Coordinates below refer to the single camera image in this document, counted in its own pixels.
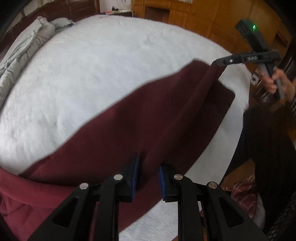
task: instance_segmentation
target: gray blanket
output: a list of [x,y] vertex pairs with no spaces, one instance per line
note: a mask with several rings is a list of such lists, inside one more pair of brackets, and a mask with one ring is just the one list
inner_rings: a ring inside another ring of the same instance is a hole
[[21,32],[0,62],[0,109],[20,72],[36,51],[56,33],[72,25],[73,21],[67,18],[48,22],[46,18],[37,17]]

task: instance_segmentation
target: person's leg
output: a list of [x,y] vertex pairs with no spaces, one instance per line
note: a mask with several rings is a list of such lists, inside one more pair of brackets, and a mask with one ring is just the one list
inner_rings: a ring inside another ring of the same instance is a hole
[[251,158],[266,210],[267,232],[296,190],[296,151],[287,135],[277,132],[272,115],[259,107],[244,114],[244,127],[228,172]]

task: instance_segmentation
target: maroon garment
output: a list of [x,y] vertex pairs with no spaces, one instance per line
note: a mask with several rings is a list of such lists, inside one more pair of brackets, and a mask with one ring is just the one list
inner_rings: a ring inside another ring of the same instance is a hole
[[82,182],[97,184],[140,153],[138,192],[121,203],[124,229],[160,200],[157,170],[168,162],[184,174],[207,147],[234,94],[218,82],[224,68],[193,61],[148,83],[84,125],[52,155],[19,177],[0,169],[0,212],[19,240]]

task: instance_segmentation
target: dark wood headboard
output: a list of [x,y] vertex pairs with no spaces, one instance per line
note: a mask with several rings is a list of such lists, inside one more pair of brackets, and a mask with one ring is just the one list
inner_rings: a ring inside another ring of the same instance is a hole
[[66,17],[73,21],[99,14],[99,0],[55,0],[43,7],[36,9],[33,13],[22,18],[0,41],[0,53],[10,46],[16,37],[28,27],[38,16],[46,17],[48,21],[56,18]]

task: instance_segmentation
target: silver screw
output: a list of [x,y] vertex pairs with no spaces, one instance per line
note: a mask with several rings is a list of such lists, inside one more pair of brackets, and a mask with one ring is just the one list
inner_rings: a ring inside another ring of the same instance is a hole
[[215,182],[210,182],[209,183],[209,188],[215,189],[217,187],[218,187],[218,184],[217,183],[215,183]]
[[123,179],[123,175],[121,175],[121,174],[116,174],[116,175],[114,176],[114,179],[115,179],[116,181],[119,181],[119,180]]
[[79,185],[80,189],[82,189],[82,190],[87,189],[88,186],[89,186],[89,185],[88,185],[87,183],[81,183],[81,184]]
[[181,174],[176,174],[176,175],[174,176],[174,178],[175,178],[176,180],[181,180],[181,179],[183,178],[183,176],[182,176]]

